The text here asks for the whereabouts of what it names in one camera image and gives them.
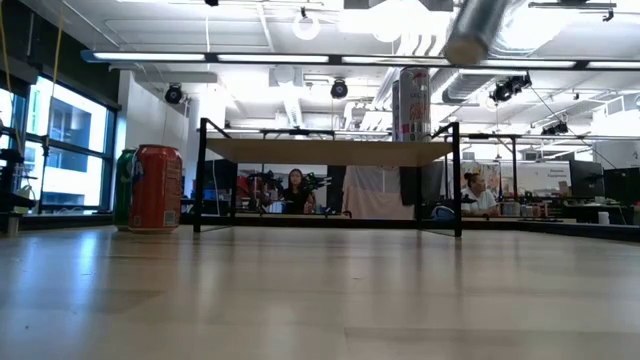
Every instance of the wooden board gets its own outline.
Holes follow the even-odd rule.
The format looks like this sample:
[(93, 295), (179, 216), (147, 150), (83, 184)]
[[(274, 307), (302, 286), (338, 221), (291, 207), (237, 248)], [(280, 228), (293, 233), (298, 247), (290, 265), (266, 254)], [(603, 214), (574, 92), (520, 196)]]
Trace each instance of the wooden board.
[(227, 160), (249, 164), (423, 166), (451, 152), (447, 143), (207, 139)]

